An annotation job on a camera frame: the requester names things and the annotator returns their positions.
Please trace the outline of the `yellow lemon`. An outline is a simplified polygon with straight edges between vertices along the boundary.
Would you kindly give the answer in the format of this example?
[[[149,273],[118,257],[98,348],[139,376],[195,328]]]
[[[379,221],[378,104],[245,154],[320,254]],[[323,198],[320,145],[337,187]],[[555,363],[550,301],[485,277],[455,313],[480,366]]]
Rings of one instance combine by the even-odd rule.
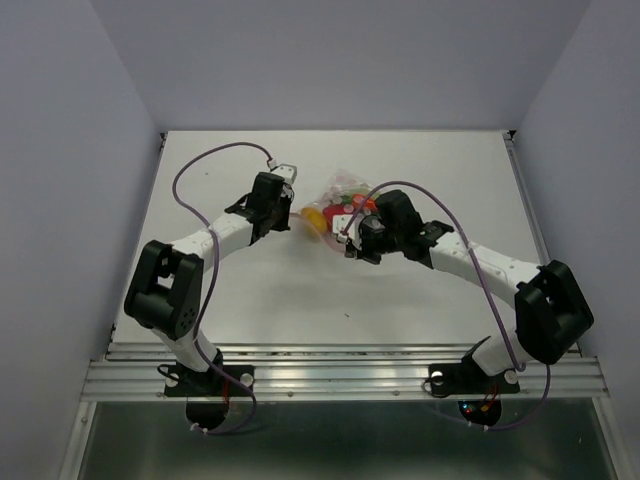
[[[305,233],[314,240],[321,240],[327,233],[327,221],[320,210],[304,207],[300,211]]]

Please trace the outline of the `orange carrot with leaves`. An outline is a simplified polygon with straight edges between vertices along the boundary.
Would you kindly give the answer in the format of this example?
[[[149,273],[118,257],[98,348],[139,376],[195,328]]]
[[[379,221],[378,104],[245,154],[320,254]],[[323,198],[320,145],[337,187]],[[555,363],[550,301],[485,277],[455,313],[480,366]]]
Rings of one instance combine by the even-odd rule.
[[[364,209],[368,209],[370,211],[376,210],[375,198],[367,197],[360,193],[356,193],[351,196],[351,205],[354,208],[362,206]]]

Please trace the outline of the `red bell pepper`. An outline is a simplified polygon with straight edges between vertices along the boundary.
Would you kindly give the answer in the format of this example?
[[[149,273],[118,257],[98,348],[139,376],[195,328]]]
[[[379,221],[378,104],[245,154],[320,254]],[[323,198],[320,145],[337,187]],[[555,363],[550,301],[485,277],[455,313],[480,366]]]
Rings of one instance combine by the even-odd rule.
[[[329,227],[333,227],[333,219],[335,216],[351,215],[354,207],[350,203],[346,204],[329,204],[322,210],[322,214],[327,221]]]

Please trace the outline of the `clear pink-dotted zip bag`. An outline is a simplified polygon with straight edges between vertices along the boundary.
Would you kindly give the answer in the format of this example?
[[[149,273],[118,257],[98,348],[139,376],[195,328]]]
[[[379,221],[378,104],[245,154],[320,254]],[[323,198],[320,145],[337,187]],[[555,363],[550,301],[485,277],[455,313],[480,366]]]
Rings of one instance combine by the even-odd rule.
[[[313,242],[324,242],[343,254],[345,245],[338,241],[344,217],[349,218],[373,186],[351,172],[337,170],[320,195],[290,217],[299,222],[299,230]]]

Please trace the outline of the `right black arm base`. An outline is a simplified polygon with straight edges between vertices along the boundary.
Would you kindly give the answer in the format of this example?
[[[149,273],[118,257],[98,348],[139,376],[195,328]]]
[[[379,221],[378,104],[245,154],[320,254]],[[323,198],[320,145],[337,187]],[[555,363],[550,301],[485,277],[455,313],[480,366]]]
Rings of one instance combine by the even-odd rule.
[[[436,363],[428,366],[428,375],[422,381],[422,390],[436,399],[461,396],[458,410],[470,426],[484,430],[496,427],[502,416],[501,395],[520,392],[518,376],[513,369],[487,375],[473,360],[472,355],[489,338],[475,344],[457,363]]]

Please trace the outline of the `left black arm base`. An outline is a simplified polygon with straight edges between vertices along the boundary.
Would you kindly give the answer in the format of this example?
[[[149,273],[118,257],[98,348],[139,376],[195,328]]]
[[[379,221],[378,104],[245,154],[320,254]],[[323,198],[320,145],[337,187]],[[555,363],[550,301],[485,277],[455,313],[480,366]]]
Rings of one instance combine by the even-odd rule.
[[[185,417],[192,431],[206,436],[230,435],[248,426],[257,410],[253,391],[253,365],[225,365],[221,352],[209,368],[196,372],[174,362],[160,364],[156,371],[165,381],[163,395],[185,399]]]

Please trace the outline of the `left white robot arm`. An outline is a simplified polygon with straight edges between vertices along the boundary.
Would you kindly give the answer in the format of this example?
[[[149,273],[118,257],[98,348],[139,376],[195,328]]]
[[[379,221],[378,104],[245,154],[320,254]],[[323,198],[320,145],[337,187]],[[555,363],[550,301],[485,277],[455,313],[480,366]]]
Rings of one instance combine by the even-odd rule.
[[[217,278],[220,261],[255,244],[272,231],[289,229],[297,168],[281,165],[259,173],[251,191],[201,230],[142,249],[124,300],[124,312],[154,333],[189,369],[188,382],[199,393],[215,392],[223,371],[212,363],[218,349],[200,331],[205,273]]]

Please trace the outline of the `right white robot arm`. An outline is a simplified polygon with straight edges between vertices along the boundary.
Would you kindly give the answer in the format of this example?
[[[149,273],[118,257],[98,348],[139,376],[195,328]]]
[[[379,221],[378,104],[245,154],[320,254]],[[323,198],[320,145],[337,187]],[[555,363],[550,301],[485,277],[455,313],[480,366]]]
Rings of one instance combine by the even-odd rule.
[[[379,264],[383,255],[401,253],[480,287],[488,303],[502,300],[513,309],[514,327],[500,324],[498,335],[481,340],[461,360],[461,381],[472,390],[532,360],[556,364],[594,323],[566,264],[521,261],[471,242],[457,223],[425,222],[400,190],[380,195],[370,213],[356,207],[335,219],[333,233],[348,258]]]

